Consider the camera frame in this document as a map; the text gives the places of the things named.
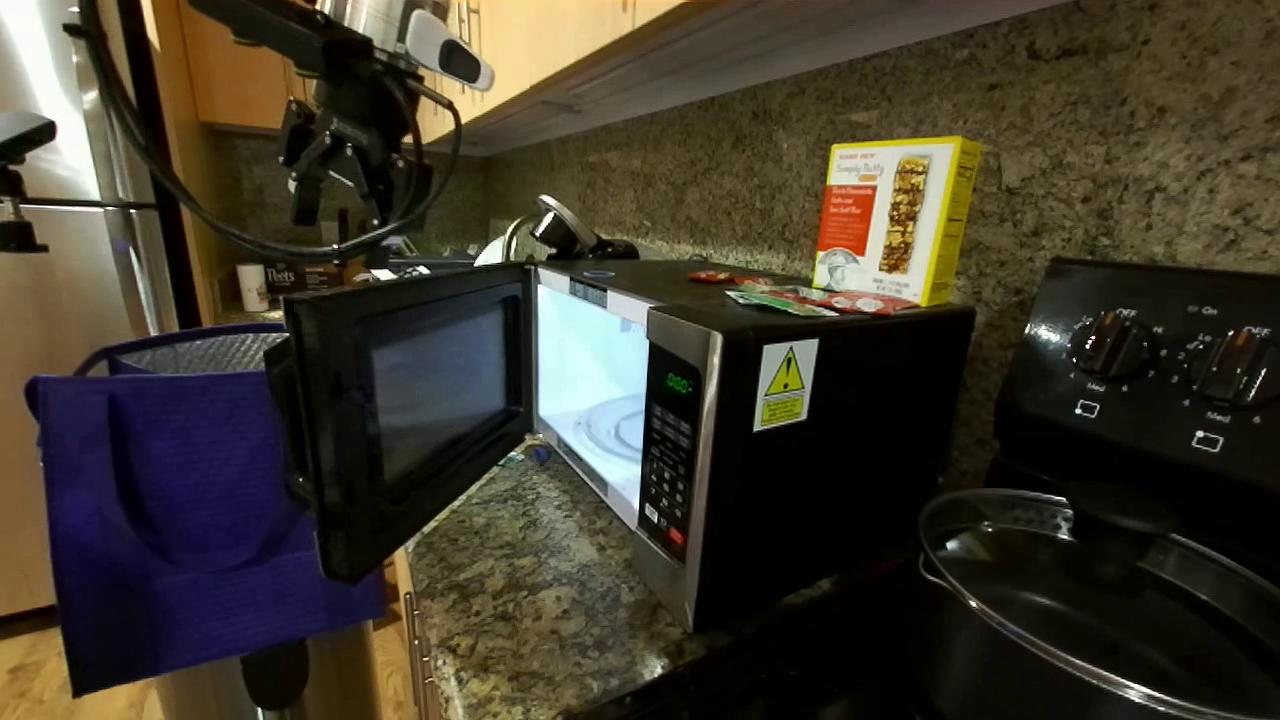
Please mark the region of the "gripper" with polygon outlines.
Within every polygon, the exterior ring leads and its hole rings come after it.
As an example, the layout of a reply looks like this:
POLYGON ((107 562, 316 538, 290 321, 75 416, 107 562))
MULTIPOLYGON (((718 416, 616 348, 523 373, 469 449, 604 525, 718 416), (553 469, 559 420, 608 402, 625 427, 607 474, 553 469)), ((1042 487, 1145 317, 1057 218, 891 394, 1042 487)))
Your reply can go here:
POLYGON ((317 224, 329 160, 365 202, 370 236, 420 232, 431 205, 434 167, 420 147, 402 152, 416 126, 421 79, 407 60, 360 47, 314 47, 317 110, 291 97, 276 136, 276 156, 292 183, 291 223, 317 224))

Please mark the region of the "microwave door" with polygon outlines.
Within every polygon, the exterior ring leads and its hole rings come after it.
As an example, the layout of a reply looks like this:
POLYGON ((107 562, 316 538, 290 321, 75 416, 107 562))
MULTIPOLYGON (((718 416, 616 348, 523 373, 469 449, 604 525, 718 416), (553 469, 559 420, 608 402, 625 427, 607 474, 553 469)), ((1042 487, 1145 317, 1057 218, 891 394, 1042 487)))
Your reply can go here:
POLYGON ((323 574, 356 584, 532 429, 534 269, 462 272, 284 299, 264 354, 285 488, 323 574))

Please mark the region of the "glass microwave turntable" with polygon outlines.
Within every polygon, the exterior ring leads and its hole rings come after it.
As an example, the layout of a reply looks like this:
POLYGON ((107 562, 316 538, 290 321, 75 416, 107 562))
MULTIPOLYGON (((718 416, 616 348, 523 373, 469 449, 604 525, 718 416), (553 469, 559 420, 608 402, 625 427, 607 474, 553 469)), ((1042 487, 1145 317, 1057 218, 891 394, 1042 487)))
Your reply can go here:
POLYGON ((595 451, 625 462, 643 456, 645 398, 630 395, 611 398, 584 410, 575 430, 595 451))

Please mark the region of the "black microwave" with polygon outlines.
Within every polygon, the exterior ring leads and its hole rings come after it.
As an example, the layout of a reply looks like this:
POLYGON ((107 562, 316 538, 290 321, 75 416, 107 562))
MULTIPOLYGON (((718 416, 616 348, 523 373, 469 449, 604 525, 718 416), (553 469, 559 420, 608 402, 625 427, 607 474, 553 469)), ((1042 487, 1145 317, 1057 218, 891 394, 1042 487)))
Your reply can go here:
POLYGON ((534 269, 524 442, 548 445, 623 524, 637 574, 685 630, 913 541, 948 461, 972 307, 794 316, 724 293, 791 284, 767 272, 699 284, 689 274, 713 264, 512 264, 534 269), (639 462, 575 430, 588 407, 630 395, 645 398, 639 462))

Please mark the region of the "brown coffee box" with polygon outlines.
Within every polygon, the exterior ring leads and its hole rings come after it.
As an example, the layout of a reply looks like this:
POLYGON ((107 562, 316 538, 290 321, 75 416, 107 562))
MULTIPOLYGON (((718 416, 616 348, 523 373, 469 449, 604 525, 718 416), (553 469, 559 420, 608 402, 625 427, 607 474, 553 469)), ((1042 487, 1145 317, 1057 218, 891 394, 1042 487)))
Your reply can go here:
POLYGON ((271 261, 262 265, 266 288, 273 297, 334 290, 346 283, 343 266, 334 263, 271 261))

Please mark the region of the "silver and black kettle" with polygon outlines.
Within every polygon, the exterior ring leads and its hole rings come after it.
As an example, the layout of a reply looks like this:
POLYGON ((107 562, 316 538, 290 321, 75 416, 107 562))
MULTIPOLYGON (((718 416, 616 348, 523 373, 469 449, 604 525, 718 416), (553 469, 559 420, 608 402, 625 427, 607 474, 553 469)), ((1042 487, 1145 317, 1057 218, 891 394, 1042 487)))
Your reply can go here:
POLYGON ((475 266, 515 263, 521 234, 549 251, 548 260, 639 260, 639 247, 626 240, 598 234, 562 201, 541 193, 535 199, 536 211, 509 223, 475 259, 475 266))

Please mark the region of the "stainless steel refrigerator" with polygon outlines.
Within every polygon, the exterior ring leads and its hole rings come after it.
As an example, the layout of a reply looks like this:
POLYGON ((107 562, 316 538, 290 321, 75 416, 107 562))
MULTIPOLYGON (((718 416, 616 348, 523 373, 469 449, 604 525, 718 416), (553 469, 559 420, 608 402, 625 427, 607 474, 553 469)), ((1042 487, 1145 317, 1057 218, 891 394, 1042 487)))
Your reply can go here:
POLYGON ((115 342, 179 328, 177 208, 101 104, 79 0, 0 0, 0 115, 55 123, 19 164, 20 209, 46 252, 0 252, 0 618, 54 602, 37 428, 23 396, 115 342))

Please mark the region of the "blue fabric bag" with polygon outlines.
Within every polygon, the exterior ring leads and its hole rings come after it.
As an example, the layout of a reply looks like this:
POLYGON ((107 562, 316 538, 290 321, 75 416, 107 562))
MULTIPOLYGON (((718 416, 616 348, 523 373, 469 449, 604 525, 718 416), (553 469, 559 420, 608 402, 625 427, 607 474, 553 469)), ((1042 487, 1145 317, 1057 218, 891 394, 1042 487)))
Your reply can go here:
POLYGON ((27 380, 73 696, 387 611, 379 571, 323 575, 314 519, 285 491, 262 360, 285 337, 262 322, 178 331, 27 380))

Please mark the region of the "green snack packet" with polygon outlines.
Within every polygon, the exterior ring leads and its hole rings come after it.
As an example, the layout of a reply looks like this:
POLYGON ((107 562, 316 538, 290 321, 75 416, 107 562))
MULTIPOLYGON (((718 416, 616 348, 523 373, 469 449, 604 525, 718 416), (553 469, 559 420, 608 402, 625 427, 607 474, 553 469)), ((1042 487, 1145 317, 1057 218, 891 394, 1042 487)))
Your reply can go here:
POLYGON ((742 290, 726 290, 724 293, 739 305, 765 307, 794 316, 838 316, 836 310, 820 305, 806 304, 777 293, 758 293, 742 290))

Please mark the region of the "long red snack packet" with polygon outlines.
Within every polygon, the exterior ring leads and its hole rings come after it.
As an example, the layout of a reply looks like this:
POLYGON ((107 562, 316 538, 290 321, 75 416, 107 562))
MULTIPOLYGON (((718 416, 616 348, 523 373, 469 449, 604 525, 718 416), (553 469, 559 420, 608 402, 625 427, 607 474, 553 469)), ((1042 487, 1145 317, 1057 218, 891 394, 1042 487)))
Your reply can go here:
POLYGON ((893 315, 916 309, 918 305, 904 299, 881 293, 833 292, 795 284, 741 284, 732 290, 758 293, 777 293, 801 302, 820 305, 840 313, 840 315, 893 315))

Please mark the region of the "yellow snack bar box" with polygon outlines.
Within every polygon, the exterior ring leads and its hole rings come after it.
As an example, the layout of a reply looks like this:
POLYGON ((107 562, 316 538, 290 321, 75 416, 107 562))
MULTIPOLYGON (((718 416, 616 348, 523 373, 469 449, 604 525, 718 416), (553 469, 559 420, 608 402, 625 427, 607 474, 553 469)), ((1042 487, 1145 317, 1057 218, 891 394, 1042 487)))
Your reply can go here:
POLYGON ((951 302, 983 150, 961 136, 833 145, 813 287, 951 302))

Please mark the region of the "stove knob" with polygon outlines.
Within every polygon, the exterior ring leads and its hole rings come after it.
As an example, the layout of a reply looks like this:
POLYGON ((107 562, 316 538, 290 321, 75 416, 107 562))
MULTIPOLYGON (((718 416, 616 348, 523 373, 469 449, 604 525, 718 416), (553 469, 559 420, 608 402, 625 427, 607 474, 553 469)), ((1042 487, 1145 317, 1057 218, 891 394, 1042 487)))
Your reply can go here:
POLYGON ((1263 407, 1280 401, 1280 342, 1252 328, 1196 341, 1188 357, 1192 392, 1229 407, 1263 407))
POLYGON ((1068 360, 1097 380, 1125 380, 1149 369, 1158 351, 1157 333, 1137 310, 1116 307, 1088 318, 1073 332, 1068 360))

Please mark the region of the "black pot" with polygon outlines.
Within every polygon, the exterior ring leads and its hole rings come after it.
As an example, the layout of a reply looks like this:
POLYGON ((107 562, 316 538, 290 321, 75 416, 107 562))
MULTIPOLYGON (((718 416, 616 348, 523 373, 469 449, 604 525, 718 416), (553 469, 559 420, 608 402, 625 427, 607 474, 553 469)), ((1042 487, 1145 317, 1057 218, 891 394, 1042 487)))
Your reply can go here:
POLYGON ((959 598, 925 557, 918 574, 915 676, 942 720, 1174 720, 1027 648, 959 598))

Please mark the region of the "wooden wall cabinets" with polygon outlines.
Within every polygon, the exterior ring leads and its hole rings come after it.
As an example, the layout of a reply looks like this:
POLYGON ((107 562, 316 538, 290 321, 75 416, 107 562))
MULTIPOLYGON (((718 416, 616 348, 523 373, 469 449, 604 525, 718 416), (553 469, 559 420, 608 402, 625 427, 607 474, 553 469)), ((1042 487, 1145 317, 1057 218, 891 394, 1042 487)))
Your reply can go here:
MULTIPOLYGON (((138 0, 174 118, 279 132, 315 83, 198 14, 138 0)), ((425 73, 489 155, 800 76, 1062 0, 429 0, 494 70, 488 90, 425 73)))

